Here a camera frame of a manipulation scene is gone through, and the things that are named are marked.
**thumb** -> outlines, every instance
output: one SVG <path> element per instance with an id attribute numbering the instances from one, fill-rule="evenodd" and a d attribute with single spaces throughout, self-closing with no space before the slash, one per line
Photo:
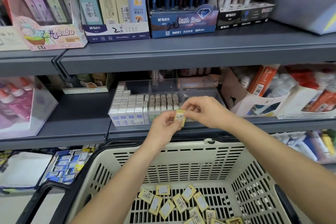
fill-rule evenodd
<path id="1" fill-rule="evenodd" d="M 169 130 L 174 134 L 176 131 L 180 130 L 182 127 L 182 120 L 175 120 L 172 124 L 169 125 Z"/>
<path id="2" fill-rule="evenodd" d="M 199 113 L 199 112 L 193 112 L 193 111 L 186 111 L 184 113 L 184 116 L 186 118 L 190 118 L 190 119 L 193 119 L 195 121 L 199 121 L 201 113 Z"/>

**hand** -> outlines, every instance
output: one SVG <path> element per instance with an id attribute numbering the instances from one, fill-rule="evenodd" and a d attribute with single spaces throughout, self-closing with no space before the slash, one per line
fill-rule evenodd
<path id="1" fill-rule="evenodd" d="M 144 144 L 161 150 L 170 142 L 173 134 L 182 127 L 182 120 L 174 121 L 175 111 L 166 111 L 157 116 L 150 127 Z"/>
<path id="2" fill-rule="evenodd" d="M 215 98 L 203 96 L 189 98 L 183 106 L 182 110 L 187 110 L 184 116 L 209 128 L 220 128 L 228 131 L 230 124 L 236 119 L 234 113 L 230 112 L 222 106 Z"/>

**gray metal shelf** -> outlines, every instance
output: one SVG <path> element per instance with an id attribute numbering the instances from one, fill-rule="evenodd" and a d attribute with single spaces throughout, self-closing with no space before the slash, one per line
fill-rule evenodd
<path id="1" fill-rule="evenodd" d="M 0 140 L 0 151 L 104 143 L 113 93 L 63 94 L 37 136 Z"/>
<path id="2" fill-rule="evenodd" d="M 335 60 L 336 33 L 318 36 L 276 22 L 214 33 L 87 44 L 60 62 L 69 74 Z"/>
<path id="3" fill-rule="evenodd" d="M 278 120 L 276 117 L 260 117 L 260 118 L 247 118 L 252 124 L 261 128 L 267 133 L 282 133 L 294 131 L 307 131 L 319 129 L 336 129 L 336 119 L 286 119 Z M 108 140 L 113 139 L 129 139 L 136 137 L 146 137 L 150 125 L 115 127 L 111 123 L 108 130 Z M 175 136 L 177 137 L 202 137 L 205 136 L 221 136 L 228 135 L 220 129 L 207 128 L 198 122 L 187 122 L 184 127 L 178 131 Z"/>
<path id="4" fill-rule="evenodd" d="M 59 74 L 53 59 L 66 50 L 0 52 L 0 76 Z"/>

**shopping basket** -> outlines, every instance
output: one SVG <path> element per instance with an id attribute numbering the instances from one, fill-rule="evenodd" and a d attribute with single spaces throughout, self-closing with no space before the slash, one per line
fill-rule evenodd
<path id="1" fill-rule="evenodd" d="M 50 223 L 69 223 L 137 150 L 139 143 L 127 146 L 107 145 L 97 150 L 69 186 L 44 183 L 17 224 L 30 223 L 44 197 L 54 187 L 64 189 L 65 195 Z M 192 184 L 203 194 L 210 209 L 216 210 L 219 220 L 241 216 L 247 224 L 311 223 L 238 141 L 220 142 L 208 138 L 167 144 L 150 164 L 142 188 L 155 194 L 159 184 L 170 185 L 170 197 Z M 170 197 L 163 196 L 162 205 Z M 190 200 L 187 206 L 188 209 L 195 207 L 195 201 Z M 179 214 L 176 208 L 166 220 L 148 210 L 149 205 L 136 198 L 124 223 L 181 224 L 189 219 L 188 211 Z"/>

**acrylic display box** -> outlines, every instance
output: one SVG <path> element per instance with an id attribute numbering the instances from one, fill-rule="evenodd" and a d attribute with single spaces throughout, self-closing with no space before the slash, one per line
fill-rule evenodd
<path id="1" fill-rule="evenodd" d="M 211 96 L 224 105 L 216 88 L 218 82 L 213 80 L 211 76 L 205 76 L 203 80 L 195 79 L 176 78 L 119 82 L 108 114 L 116 127 L 133 126 L 152 124 L 156 116 L 167 109 L 179 109 L 190 97 Z M 160 110 L 158 104 L 155 105 L 154 110 L 150 108 L 151 98 L 156 98 L 155 102 L 160 102 Z"/>

